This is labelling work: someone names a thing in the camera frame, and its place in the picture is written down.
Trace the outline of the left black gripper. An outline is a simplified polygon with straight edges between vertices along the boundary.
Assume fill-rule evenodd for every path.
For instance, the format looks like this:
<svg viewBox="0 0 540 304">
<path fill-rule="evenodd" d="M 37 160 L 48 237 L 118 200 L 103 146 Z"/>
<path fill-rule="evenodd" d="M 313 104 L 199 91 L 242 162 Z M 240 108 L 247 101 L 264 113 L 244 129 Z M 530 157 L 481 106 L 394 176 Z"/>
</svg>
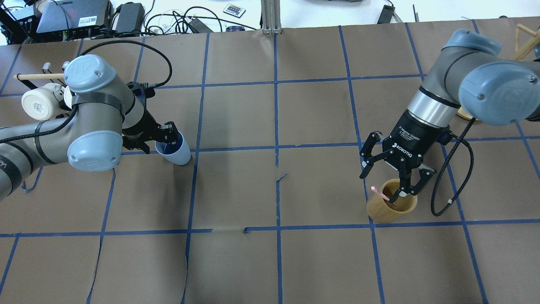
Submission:
<svg viewBox="0 0 540 304">
<path fill-rule="evenodd" d="M 156 122 L 148 110 L 144 110 L 141 119 L 132 127 L 123 129 L 123 147 L 127 150 L 140 150 L 150 154 L 147 141 L 157 141 L 169 145 L 176 145 L 179 141 L 178 129 L 174 122 L 166 122 L 164 129 Z"/>
</svg>

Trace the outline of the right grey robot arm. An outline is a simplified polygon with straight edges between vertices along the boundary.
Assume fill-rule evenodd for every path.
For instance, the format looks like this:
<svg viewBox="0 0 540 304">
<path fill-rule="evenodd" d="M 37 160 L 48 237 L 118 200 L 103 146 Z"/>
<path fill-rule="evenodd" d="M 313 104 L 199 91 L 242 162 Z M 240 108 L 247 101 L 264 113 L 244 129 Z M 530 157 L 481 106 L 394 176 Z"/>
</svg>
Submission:
<svg viewBox="0 0 540 304">
<path fill-rule="evenodd" d="M 435 173 L 424 155 L 435 142 L 449 142 L 459 108 L 495 126 L 538 121 L 539 62 L 503 60 L 501 50 L 490 37 L 455 31 L 390 135 L 368 135 L 359 152 L 359 177 L 366 178 L 382 160 L 399 172 L 398 195 L 417 195 Z"/>
</svg>

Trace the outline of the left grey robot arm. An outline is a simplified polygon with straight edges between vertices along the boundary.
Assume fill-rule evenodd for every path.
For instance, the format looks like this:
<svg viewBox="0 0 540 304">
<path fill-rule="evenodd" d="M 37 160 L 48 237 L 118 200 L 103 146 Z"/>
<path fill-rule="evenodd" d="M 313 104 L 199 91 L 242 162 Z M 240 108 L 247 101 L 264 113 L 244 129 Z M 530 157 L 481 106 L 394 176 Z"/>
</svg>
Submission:
<svg viewBox="0 0 540 304">
<path fill-rule="evenodd" d="M 123 149 L 149 153 L 147 142 L 154 141 L 170 159 L 187 145 L 175 123 L 157 123 L 147 110 L 154 89 L 123 81 L 100 56 L 75 58 L 64 79 L 75 94 L 68 117 L 1 129 L 2 199 L 40 167 L 69 163 L 79 171 L 110 171 Z"/>
</svg>

